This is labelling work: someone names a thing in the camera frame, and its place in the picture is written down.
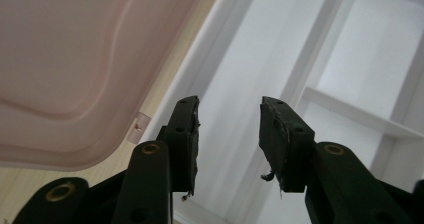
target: pink plastic lid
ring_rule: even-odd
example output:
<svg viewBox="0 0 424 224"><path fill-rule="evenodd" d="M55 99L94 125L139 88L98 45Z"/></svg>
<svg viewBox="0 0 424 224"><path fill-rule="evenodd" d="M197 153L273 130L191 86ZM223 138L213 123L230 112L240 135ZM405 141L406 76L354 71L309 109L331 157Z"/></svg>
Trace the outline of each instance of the pink plastic lid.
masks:
<svg viewBox="0 0 424 224"><path fill-rule="evenodd" d="M0 0L0 165L80 170L121 143L196 0Z"/></svg>

